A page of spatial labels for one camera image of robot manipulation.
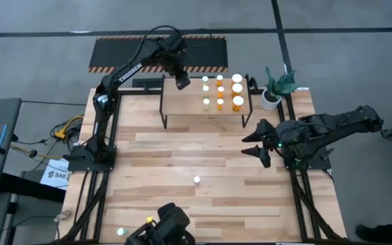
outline gray floor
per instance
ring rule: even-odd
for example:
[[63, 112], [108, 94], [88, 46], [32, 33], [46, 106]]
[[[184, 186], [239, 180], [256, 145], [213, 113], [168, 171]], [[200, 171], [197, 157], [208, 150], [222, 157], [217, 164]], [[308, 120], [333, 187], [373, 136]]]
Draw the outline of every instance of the gray floor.
[[[284, 28], [392, 27], [392, 0], [278, 0]], [[127, 31], [157, 25], [178, 28], [274, 28], [270, 0], [93, 1], [0, 0], [0, 32]], [[227, 35], [229, 72], [260, 84], [264, 67], [282, 74], [276, 34]], [[392, 33], [287, 34], [297, 83], [309, 86], [318, 113], [337, 114], [370, 105], [392, 127]], [[0, 98], [86, 103], [101, 74], [87, 72], [95, 37], [0, 37]], [[145, 78], [156, 75], [138, 74]], [[83, 106], [24, 103], [16, 133], [24, 141], [84, 113]], [[49, 146], [37, 146], [47, 152]], [[348, 237], [359, 223], [392, 223], [392, 143], [379, 134], [354, 135], [333, 144], [333, 176]], [[52, 154], [63, 154], [57, 146]], [[10, 152], [5, 172], [35, 167]], [[48, 242], [55, 226], [18, 230], [15, 244]]]

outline wooden table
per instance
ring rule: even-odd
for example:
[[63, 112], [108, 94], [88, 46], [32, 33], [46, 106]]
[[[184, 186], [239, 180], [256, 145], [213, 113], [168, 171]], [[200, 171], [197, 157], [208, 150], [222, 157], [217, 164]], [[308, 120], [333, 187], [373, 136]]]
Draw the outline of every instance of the wooden table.
[[[247, 79], [243, 78], [240, 84], [243, 86], [243, 91], [240, 96], [244, 99], [244, 104], [240, 108], [240, 111], [234, 112], [232, 110], [232, 79], [225, 78], [222, 81], [222, 86], [225, 88], [223, 92], [223, 108], [217, 110], [217, 80], [216, 78], [210, 78], [206, 82], [210, 88], [208, 91], [202, 91], [202, 79], [201, 78], [190, 78], [191, 83], [182, 89], [181, 91], [175, 85], [174, 78], [164, 79], [163, 89], [161, 90], [160, 96], [160, 115], [163, 121], [163, 126], [167, 128], [167, 116], [218, 116], [218, 115], [230, 115], [230, 116], [241, 116], [243, 127], [246, 124], [252, 114], [252, 100], [249, 97], [249, 90], [247, 85]], [[206, 110], [203, 106], [203, 98], [210, 100], [210, 106]]]
[[[93, 130], [93, 94], [94, 90], [88, 99], [81, 142]], [[310, 91], [297, 91], [292, 97], [296, 117], [314, 113]], [[228, 115], [187, 115], [171, 120], [164, 130], [158, 111], [160, 95], [124, 95], [116, 134], [118, 157], [108, 182], [100, 242], [124, 242], [126, 236], [117, 236], [118, 228], [127, 228], [131, 234], [147, 216], [158, 220], [157, 208], [171, 201], [190, 217], [188, 231], [197, 242], [300, 241], [283, 160], [271, 152], [272, 166], [264, 169], [257, 158], [240, 152], [255, 145], [241, 143], [241, 139], [255, 130], [261, 118], [279, 123], [277, 110], [261, 109], [260, 95], [252, 95], [252, 101], [254, 113], [245, 129]], [[193, 176], [201, 177], [200, 185], [193, 183]], [[332, 181], [318, 170], [309, 171], [309, 176], [317, 210], [335, 232], [345, 236]], [[74, 213], [83, 177], [82, 172], [71, 175], [64, 210]], [[308, 236], [312, 236], [305, 207], [304, 213]], [[95, 217], [93, 210], [87, 238], [93, 236]], [[62, 236], [72, 223], [72, 218], [60, 222]]]

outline green plant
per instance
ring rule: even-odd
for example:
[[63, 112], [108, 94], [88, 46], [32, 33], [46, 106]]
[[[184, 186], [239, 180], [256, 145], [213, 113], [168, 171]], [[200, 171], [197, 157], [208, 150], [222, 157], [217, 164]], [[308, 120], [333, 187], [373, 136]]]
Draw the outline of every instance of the green plant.
[[265, 96], [267, 100], [273, 101], [276, 98], [275, 101], [277, 101], [282, 96], [288, 95], [289, 93], [294, 92], [298, 88], [298, 85], [294, 83], [295, 71], [282, 75], [278, 79], [278, 81], [276, 81], [276, 79], [272, 77], [268, 67], [265, 68], [265, 72], [269, 77], [269, 82], [265, 85], [267, 91], [269, 92], [269, 94]]

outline white paper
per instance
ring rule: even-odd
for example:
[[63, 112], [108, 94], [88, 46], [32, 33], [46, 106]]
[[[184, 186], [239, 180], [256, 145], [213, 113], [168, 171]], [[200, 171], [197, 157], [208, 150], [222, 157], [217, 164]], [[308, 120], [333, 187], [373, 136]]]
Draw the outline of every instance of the white paper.
[[44, 175], [40, 180], [40, 184], [46, 184], [66, 191], [69, 183], [69, 171], [67, 171], [68, 165], [69, 162], [65, 159], [49, 160]]

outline black and yellow striped mat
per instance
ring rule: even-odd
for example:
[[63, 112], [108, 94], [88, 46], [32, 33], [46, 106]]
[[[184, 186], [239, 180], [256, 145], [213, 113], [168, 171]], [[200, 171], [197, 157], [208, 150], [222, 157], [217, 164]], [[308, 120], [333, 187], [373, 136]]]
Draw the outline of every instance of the black and yellow striped mat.
[[[92, 73], [112, 72], [134, 55], [142, 38], [142, 36], [98, 37], [88, 71]], [[187, 46], [194, 46], [194, 48], [187, 48], [184, 56], [184, 69], [187, 72], [223, 73], [228, 71], [225, 37], [213, 36], [213, 40], [209, 40], [209, 37], [186, 36], [185, 40]], [[143, 67], [141, 72], [163, 72], [163, 68]]]

